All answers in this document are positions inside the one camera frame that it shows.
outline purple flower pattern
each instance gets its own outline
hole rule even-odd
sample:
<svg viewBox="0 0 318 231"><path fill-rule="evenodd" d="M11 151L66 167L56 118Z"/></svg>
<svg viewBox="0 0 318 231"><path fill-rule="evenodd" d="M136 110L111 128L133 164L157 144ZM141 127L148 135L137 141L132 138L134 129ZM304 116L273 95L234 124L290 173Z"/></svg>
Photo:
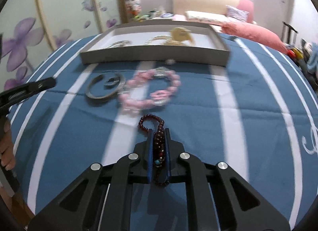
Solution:
<svg viewBox="0 0 318 231"><path fill-rule="evenodd" d="M72 35L72 31L69 29L64 29L61 31L60 35L57 36L53 36L53 38L55 39L55 43L57 47L61 47L62 45L68 43L68 42L72 42L72 39L69 39L69 37Z"/></svg>
<svg viewBox="0 0 318 231"><path fill-rule="evenodd" d="M107 26L108 28L111 28L112 26L115 26L116 23L117 23L117 20L116 20L116 19L108 20L108 21L106 22L106 26Z"/></svg>
<svg viewBox="0 0 318 231"><path fill-rule="evenodd" d="M18 68L18 70L16 71L16 78L8 79L4 84L4 90L9 90L26 83L29 78L29 76L26 76L27 72L28 67L26 66Z"/></svg>
<svg viewBox="0 0 318 231"><path fill-rule="evenodd" d="M31 30L36 19L33 17L21 20L14 28L13 38L3 39L2 57L10 53L7 61L7 72L17 69L27 58L27 46L38 45L43 37L42 28Z"/></svg>
<svg viewBox="0 0 318 231"><path fill-rule="evenodd" d="M85 24L84 24L84 29L86 29L88 26L90 26L90 24L91 24L91 21L90 21L90 20L88 20L87 22L85 22Z"/></svg>
<svg viewBox="0 0 318 231"><path fill-rule="evenodd" d="M84 0L82 2L82 11L85 10L85 11L89 11L89 12L93 12L95 11L95 6L92 4L92 2L90 0ZM98 7L99 9L102 11L102 12L105 12L107 11L107 7L104 6L104 7L101 7L101 2L98 3Z"/></svg>

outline light blue cloth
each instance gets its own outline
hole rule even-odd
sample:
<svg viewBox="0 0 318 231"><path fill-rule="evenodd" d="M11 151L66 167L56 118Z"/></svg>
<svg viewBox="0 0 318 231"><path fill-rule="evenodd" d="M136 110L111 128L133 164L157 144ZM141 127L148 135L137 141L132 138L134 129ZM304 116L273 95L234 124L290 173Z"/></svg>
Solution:
<svg viewBox="0 0 318 231"><path fill-rule="evenodd" d="M308 72L314 74L317 71L318 67L318 46L316 43L313 43L312 53L307 62Z"/></svg>

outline pearl bracelet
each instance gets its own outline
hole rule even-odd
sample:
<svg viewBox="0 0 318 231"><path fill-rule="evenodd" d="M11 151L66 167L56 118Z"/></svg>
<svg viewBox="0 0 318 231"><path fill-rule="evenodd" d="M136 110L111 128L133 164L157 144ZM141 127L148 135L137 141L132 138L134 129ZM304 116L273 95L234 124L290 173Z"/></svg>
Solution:
<svg viewBox="0 0 318 231"><path fill-rule="evenodd" d="M152 99L134 100L130 97L131 89L145 84L154 77L168 78L171 86L165 90L157 90L151 93L150 96ZM153 108L154 106L163 106L168 103L170 96L178 90L180 84L180 76L174 70L169 70L166 67L140 71L125 83L123 90L119 93L118 99L125 109L142 110Z"/></svg>

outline white stripe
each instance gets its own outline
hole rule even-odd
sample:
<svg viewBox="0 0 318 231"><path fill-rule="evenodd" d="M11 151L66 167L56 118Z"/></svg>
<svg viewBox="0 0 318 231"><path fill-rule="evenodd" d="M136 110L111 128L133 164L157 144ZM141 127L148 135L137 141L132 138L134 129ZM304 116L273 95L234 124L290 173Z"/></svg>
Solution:
<svg viewBox="0 0 318 231"><path fill-rule="evenodd" d="M300 208L300 203L302 200L302 157L300 153L300 147L298 143L298 138L297 138L294 122L281 93L279 92L271 76L266 71L265 67L261 64L261 62L257 59L257 57L251 52L251 50L249 50L249 48L240 39L237 38L235 42L249 56L253 64L256 66L256 68L259 70L259 72L263 76L277 104L280 107L283 119L286 124L287 133L290 140L290 147L291 147L292 156L293 156L293 164L294 164L295 197L294 197L292 212L289 218L289 225L291 229L293 229L296 223L296 219L297 219L299 208Z"/></svg>
<svg viewBox="0 0 318 231"><path fill-rule="evenodd" d="M61 46L59 49L57 49L53 54L51 54L51 56L49 57L49 58L47 58L45 61L43 61L41 64L40 64L40 66L35 70L35 72L31 75L31 77L27 80L27 82L26 83L28 83L31 79L32 79L32 77L41 69L41 67L48 61L48 60L50 60L51 59L51 57L53 56L53 55L55 55L61 48L63 48L64 46L65 46L66 44L64 44L63 46Z"/></svg>
<svg viewBox="0 0 318 231"><path fill-rule="evenodd" d="M225 68L214 65L209 68L221 116L225 161L248 182L248 152L241 112Z"/></svg>
<svg viewBox="0 0 318 231"><path fill-rule="evenodd" d="M47 127L47 130L45 131L45 134L43 136L42 142L40 144L39 150L37 152L37 155L33 164L33 169L32 169L30 183L29 183L27 204L33 213L35 213L36 197L38 193L39 182L40 182L40 177L43 170L44 162L47 157L47 153L50 149L51 143L54 139L55 133L58 130L58 127L60 126L60 123L63 120L70 104L75 98L76 93L85 83L85 81L87 80L87 78L90 76L91 72L94 70L94 68L97 65L98 64L88 65L88 67L77 78L73 86L68 90L68 93L64 96L49 126Z"/></svg>
<svg viewBox="0 0 318 231"><path fill-rule="evenodd" d="M38 81L39 79L41 79L42 76L47 72L47 70L49 70L49 69L52 67L52 65L57 62L58 59L60 59L67 51L69 51L69 50L72 48L72 46L74 46L75 44L77 44L79 41L80 41L80 40L77 40L77 41L76 41L74 44L72 44L68 49L66 49L63 53L61 53L53 62L51 62L51 64L40 74L40 76L39 76L35 81ZM16 115L18 114L18 112L19 112L19 110L20 110L22 104L23 104L23 102L18 105L18 108L17 108L16 111L14 112L14 115L13 115L13 117L12 117L12 119L11 119L11 125L12 125L14 119L16 118Z"/></svg>
<svg viewBox="0 0 318 231"><path fill-rule="evenodd" d="M35 72L31 75L31 77L26 81L26 83L28 83L28 82L33 78L33 76L41 69L41 67L42 67L48 60L50 60L51 57L52 57L53 55L55 55L55 54L56 54L61 48L63 48L65 45L66 45L66 44L64 44L63 46L59 47L59 49L57 49L53 54L51 54L50 57L48 57L46 60L44 60L44 61L39 65L39 67L35 70Z"/></svg>
<svg viewBox="0 0 318 231"><path fill-rule="evenodd" d="M309 92L311 98L313 99L313 101L314 101L314 103L315 103L315 105L316 105L316 108L317 108L317 110L318 110L318 104L317 104L317 101L316 101L317 98L315 98L315 96L313 95L313 93L310 91L310 88L308 87L307 83L306 83L306 82L304 81L304 79L301 77L301 75L299 74L298 70L293 66L293 64L285 57L285 55L282 54L281 52L279 52L279 53L280 53L280 55L289 63L289 65L294 69L294 71L297 73L298 77L301 79L301 81L302 81L303 84L305 85L306 89L308 90L308 92Z"/></svg>
<svg viewBox="0 0 318 231"><path fill-rule="evenodd" d="M304 106L305 108L305 111L308 115L308 118L309 118L309 122L310 122L310 125L311 125L311 128L313 130L313 133L314 133L314 137L315 137L315 142L316 142L316 148L318 148L318 135L317 135L317 131L316 131L316 126L315 126L315 123L314 123L314 119L311 115L311 112L309 110L309 107L302 95L302 93L300 92L298 86L296 85L296 83L294 82L294 80L292 79L292 77L290 77L290 75L288 74L288 72L286 71L286 69L281 65L281 63L276 59L275 56L273 56L273 54L262 44L259 44L264 50L266 53L269 54L269 56L273 59L273 61L278 65L278 67L282 70L282 72L286 75L287 79L289 80L289 82L293 85L300 101L302 102L302 105Z"/></svg>
<svg viewBox="0 0 318 231"><path fill-rule="evenodd" d="M99 35L97 35L95 38L93 38L93 39L92 39L91 41L89 41L87 44L91 43L91 42L92 42L93 40L95 40L98 36L99 36ZM61 68L65 69L65 68L78 56L78 54L79 54L79 52L82 50L82 48L79 49L70 59L68 59L68 60L62 65ZM38 103L40 102L40 99L41 99L42 96L45 94L45 92L46 92L46 90L45 90L45 91L42 91L42 92L40 93L40 94L42 94L42 95L41 95L40 97L38 96L37 99L34 101L34 103L33 103L32 107L31 107L30 111L28 112L27 116L25 117L25 119L24 119L24 121L23 121L23 123L22 123L22 125L21 125L21 127L20 127L19 133L18 133L18 135L17 135L17 137L16 137L16 141L15 141L14 147L13 147L13 154L14 154L14 155L16 154L16 151L17 151L17 149L18 149L18 146L19 146L19 143L20 143L20 139L21 139L22 134L23 134L23 132L24 132L24 130L25 130L25 127L26 127L26 125L28 124L28 122L29 122L29 120L30 120L30 118L31 118L31 115L33 114L33 112L34 112L36 106L37 106Z"/></svg>
<svg viewBox="0 0 318 231"><path fill-rule="evenodd" d="M106 200L107 200L109 188L110 188L110 184L108 185L108 188L107 188L107 191L106 191L106 196L105 196L105 199L104 199L103 208L101 209L101 217L100 217L100 221L98 223L97 231L100 231L100 229L101 229L101 221L103 220L103 216L104 216L104 210L105 210L105 205L106 205Z"/></svg>
<svg viewBox="0 0 318 231"><path fill-rule="evenodd" d="M149 70L153 68L154 65L154 61L140 62L137 71ZM131 98L140 100L145 99L147 97L148 87L149 85L145 84L142 87L135 88L131 92ZM133 150L137 125L140 118L140 114L134 117L125 115L123 108L119 110L110 137L105 146L104 155L101 160L103 166L116 163L121 157Z"/></svg>

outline blue bedspread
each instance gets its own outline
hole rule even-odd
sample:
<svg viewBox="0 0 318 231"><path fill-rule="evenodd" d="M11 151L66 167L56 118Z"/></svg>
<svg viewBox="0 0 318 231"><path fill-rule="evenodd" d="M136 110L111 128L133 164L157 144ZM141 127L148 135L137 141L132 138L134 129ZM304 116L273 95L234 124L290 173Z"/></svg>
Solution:
<svg viewBox="0 0 318 231"><path fill-rule="evenodd" d="M227 68L170 66L181 78L178 93L165 107L142 114L164 119L172 139L202 161L228 162L293 227L317 194L317 98L287 56L246 39L222 37L232 51ZM163 62L84 66L78 52L93 38L55 51L31 81L55 75L57 86L13 106L9 115L17 176L35 213L92 163L114 163L145 140L137 129L142 115L123 115L116 99L94 105L84 92L101 72L108 77L122 72L130 79L136 70ZM138 98L168 85L148 84L134 91ZM95 85L93 93L104 94L103 85ZM187 230L185 198L184 184L134 185L131 230Z"/></svg>

